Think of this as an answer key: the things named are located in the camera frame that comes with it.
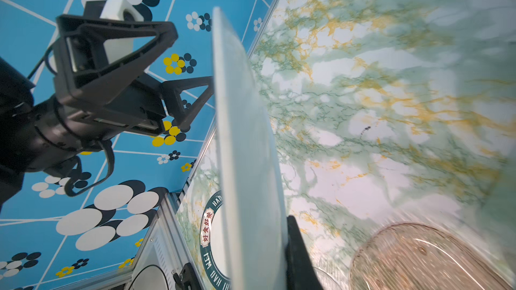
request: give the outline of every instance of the black cable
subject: black cable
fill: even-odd
[[[30,80],[34,76],[35,72],[38,70],[39,66],[43,62],[45,62],[45,65],[48,67],[50,72],[52,72],[53,74],[57,75],[54,72],[54,70],[49,66],[49,63],[48,63],[48,56],[50,55],[50,52],[52,51],[52,48],[53,48],[53,45],[48,46],[48,48],[45,51],[45,54],[43,54],[42,58],[38,61],[38,63],[35,65],[33,70],[30,72],[29,76],[27,77],[28,80]]]
[[[157,267],[163,274],[163,278],[164,278],[164,283],[165,285],[167,286],[167,290],[170,290],[170,288],[168,287],[168,282],[167,282],[167,276],[164,274],[163,272],[163,269],[161,269],[159,266],[155,265],[155,264],[150,264],[148,266],[146,266],[145,268],[143,268],[140,272],[138,272],[138,274],[134,277],[134,279],[132,280],[131,282],[131,285],[129,286],[129,288],[127,288],[128,290],[131,290],[131,287],[132,287],[132,284],[136,281],[136,279],[138,279],[139,275],[145,270],[147,269],[148,267],[152,267],[152,266],[155,266]]]

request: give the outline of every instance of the white plastic part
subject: white plastic part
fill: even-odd
[[[129,13],[134,21],[143,21],[144,17],[127,0],[106,0],[100,18],[124,20],[124,12]],[[132,38],[108,39],[104,42],[107,61],[112,63],[132,53]]]
[[[213,11],[217,149],[231,288],[286,289],[286,214],[274,136],[246,51]]]

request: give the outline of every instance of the cable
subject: cable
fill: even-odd
[[[38,63],[33,68],[33,70],[30,72],[29,76],[27,77],[27,80],[30,80],[34,76],[35,72],[38,70],[39,66],[43,62],[45,62],[45,65],[48,67],[48,69],[50,70],[51,73],[53,73],[54,75],[57,75],[55,73],[55,71],[50,67],[50,64],[48,62],[48,56],[50,55],[52,48],[53,48],[53,45],[48,46],[48,48],[45,51],[45,54],[43,54],[42,58],[38,61]]]
[[[131,285],[129,286],[129,288],[127,288],[127,290],[131,290],[131,287],[132,287],[132,284],[136,281],[136,279],[138,279],[139,275],[145,270],[147,269],[148,267],[152,267],[152,266],[155,266],[157,267],[163,274],[163,278],[164,278],[164,283],[165,285],[167,286],[167,290],[170,290],[170,288],[168,287],[168,282],[167,282],[167,276],[164,274],[163,272],[163,269],[161,269],[159,266],[155,265],[155,264],[150,264],[148,266],[146,266],[145,268],[143,268],[140,272],[138,272],[138,274],[134,277],[134,279],[132,280],[131,282]]]

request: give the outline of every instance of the yellow dot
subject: yellow dot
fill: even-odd
[[[173,145],[175,143],[175,137],[172,137],[172,136],[168,136],[164,139],[164,144],[165,145]]]
[[[152,140],[152,145],[155,147],[160,147],[163,145],[163,143],[164,143],[163,137],[156,137],[156,138],[154,138],[154,140]]]
[[[181,130],[177,126],[171,127],[170,130],[168,131],[168,133],[174,137],[177,136],[179,134],[179,132],[181,132]]]
[[[172,127],[172,123],[170,121],[163,121],[163,126],[165,130],[169,130]]]

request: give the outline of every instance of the green marble surface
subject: green marble surface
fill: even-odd
[[[516,0],[279,0],[250,61],[287,212],[342,288],[356,250],[403,221],[513,281],[515,19]],[[196,260],[210,150],[178,212]]]

